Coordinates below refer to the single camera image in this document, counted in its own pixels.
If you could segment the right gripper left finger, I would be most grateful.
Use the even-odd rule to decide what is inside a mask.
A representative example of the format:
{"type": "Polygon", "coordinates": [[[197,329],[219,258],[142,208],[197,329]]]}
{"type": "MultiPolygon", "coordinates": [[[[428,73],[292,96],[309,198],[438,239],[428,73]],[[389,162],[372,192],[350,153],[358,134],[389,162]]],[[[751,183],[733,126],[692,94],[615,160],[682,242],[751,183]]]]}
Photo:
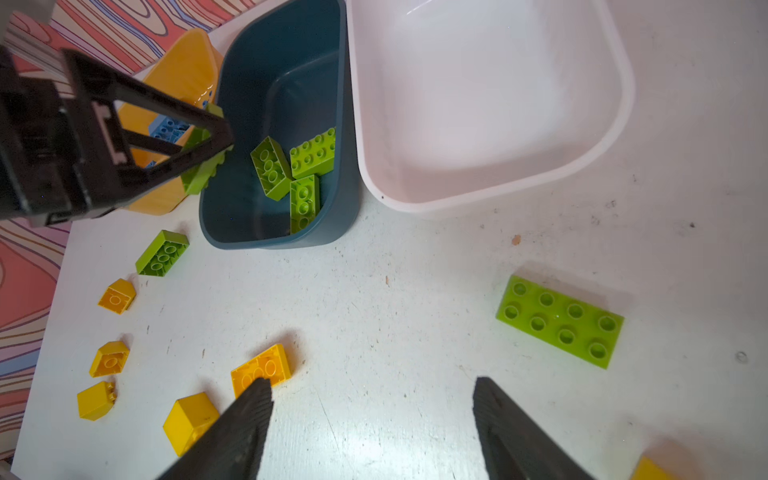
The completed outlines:
{"type": "Polygon", "coordinates": [[[255,479],[274,407],[271,383],[259,378],[235,400],[163,479],[255,479]]]}

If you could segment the orange yellow lego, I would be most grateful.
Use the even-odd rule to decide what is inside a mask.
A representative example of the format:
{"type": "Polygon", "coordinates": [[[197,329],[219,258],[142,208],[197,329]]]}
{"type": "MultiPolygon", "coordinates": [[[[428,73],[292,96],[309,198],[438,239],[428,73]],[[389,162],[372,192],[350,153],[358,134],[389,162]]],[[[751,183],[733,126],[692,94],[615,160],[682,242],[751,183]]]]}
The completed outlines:
{"type": "Polygon", "coordinates": [[[292,372],[282,344],[275,344],[231,371],[235,398],[256,379],[267,379],[272,387],[289,380],[292,372]]]}

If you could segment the white plastic bin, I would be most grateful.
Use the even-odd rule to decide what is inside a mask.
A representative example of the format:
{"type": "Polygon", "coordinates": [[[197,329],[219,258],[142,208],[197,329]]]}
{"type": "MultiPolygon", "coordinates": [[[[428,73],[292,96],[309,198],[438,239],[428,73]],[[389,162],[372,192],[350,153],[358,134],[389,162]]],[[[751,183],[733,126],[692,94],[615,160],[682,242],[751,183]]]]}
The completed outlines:
{"type": "Polygon", "coordinates": [[[408,214],[562,180],[602,156],[635,99],[605,1],[351,1],[359,168],[408,214]]]}

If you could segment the yellow plastic bin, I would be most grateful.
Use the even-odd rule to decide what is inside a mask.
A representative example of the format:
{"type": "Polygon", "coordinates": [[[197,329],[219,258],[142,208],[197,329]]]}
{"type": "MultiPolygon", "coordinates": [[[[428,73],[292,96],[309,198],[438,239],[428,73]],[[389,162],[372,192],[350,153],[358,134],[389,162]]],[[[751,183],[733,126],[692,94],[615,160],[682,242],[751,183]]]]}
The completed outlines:
{"type": "MultiPolygon", "coordinates": [[[[208,34],[201,29],[184,33],[155,64],[143,82],[176,99],[204,109],[205,103],[213,103],[219,82],[222,55],[213,47],[208,34]]],[[[154,112],[131,104],[118,110],[119,120],[126,130],[155,136],[164,118],[154,112]]],[[[135,163],[150,167],[167,160],[167,156],[131,150],[135,163]]],[[[161,216],[173,211],[187,194],[181,177],[143,195],[124,207],[126,210],[146,215],[161,216]]]]}

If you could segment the blue lego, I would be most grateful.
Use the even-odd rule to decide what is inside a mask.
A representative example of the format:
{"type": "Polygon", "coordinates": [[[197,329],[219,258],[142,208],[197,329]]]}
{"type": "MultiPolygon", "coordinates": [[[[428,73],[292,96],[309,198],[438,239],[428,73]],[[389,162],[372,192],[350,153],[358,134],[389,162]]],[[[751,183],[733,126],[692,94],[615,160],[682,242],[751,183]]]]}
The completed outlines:
{"type": "Polygon", "coordinates": [[[149,136],[169,143],[177,143],[188,131],[189,123],[172,117],[158,115],[149,125],[149,136]]]}

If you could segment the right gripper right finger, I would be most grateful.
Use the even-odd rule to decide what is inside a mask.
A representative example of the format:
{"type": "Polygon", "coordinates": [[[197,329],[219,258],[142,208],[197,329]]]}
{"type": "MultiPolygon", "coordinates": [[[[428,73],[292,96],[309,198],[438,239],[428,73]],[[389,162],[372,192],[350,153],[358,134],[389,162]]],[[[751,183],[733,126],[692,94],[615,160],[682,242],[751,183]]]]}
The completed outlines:
{"type": "Polygon", "coordinates": [[[476,379],[473,414],[491,479],[589,479],[491,378],[476,379]]]}

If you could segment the dark teal plastic bin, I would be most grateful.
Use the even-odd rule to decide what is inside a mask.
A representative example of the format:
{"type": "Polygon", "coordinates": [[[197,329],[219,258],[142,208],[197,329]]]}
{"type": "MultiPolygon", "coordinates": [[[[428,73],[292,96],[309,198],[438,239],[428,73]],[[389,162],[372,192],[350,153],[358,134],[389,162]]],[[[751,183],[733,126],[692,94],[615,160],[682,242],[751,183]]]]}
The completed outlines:
{"type": "Polygon", "coordinates": [[[203,191],[202,232],[222,250],[328,244],[361,204],[353,95],[342,1],[286,1],[245,26],[223,60],[217,103],[234,148],[203,191]],[[336,135],[333,169],[318,179],[318,213],[290,229],[290,201],[269,199],[251,156],[266,138],[283,150],[336,135]]]}

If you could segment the green lego pair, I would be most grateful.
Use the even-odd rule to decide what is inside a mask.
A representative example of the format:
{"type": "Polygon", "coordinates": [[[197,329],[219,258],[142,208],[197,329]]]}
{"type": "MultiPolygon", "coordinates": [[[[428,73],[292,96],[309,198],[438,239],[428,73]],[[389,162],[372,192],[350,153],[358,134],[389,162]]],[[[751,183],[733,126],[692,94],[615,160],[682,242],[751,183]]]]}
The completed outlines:
{"type": "Polygon", "coordinates": [[[276,140],[267,136],[250,152],[250,157],[267,198],[280,201],[289,194],[293,181],[291,167],[276,140]]]}
{"type": "Polygon", "coordinates": [[[334,169],[336,130],[320,133],[290,150],[291,173],[294,179],[311,175],[322,176],[334,169]]]}

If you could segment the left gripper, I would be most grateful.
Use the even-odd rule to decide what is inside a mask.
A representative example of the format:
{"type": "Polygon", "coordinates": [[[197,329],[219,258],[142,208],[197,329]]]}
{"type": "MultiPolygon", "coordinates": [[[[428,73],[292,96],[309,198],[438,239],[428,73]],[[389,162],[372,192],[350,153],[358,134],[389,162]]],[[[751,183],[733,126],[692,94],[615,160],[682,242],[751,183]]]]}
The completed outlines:
{"type": "Polygon", "coordinates": [[[99,218],[234,145],[228,122],[81,52],[75,97],[20,75],[1,49],[1,218],[99,218]]]}

